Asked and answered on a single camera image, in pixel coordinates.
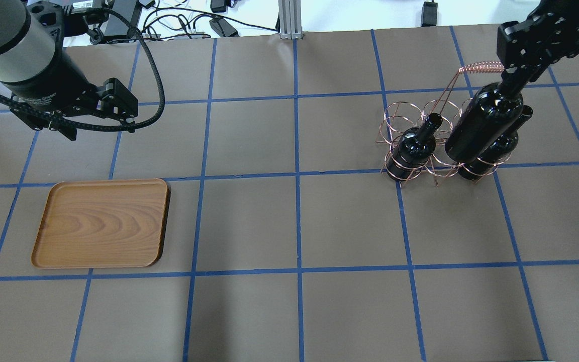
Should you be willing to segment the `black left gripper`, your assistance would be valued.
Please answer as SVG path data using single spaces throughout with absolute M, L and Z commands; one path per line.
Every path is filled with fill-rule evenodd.
M 33 78 L 10 82 L 9 89 L 12 100 L 52 115 L 94 115 L 122 125 L 138 115 L 138 99 L 119 79 L 91 84 L 67 55 L 57 56 Z

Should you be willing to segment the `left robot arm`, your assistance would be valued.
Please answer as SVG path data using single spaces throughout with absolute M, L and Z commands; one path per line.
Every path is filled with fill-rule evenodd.
M 32 130 L 47 128 L 74 141 L 76 127 L 51 117 L 92 115 L 122 125 L 138 115 L 138 101 L 117 78 L 89 82 L 63 48 L 66 37 L 89 30 L 83 8 L 52 2 L 0 1 L 2 102 Z

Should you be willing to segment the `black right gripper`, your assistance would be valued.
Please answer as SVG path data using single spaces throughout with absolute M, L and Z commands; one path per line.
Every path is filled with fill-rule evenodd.
M 497 28 L 503 83 L 535 82 L 545 69 L 579 55 L 579 1 L 541 1 L 522 22 Z

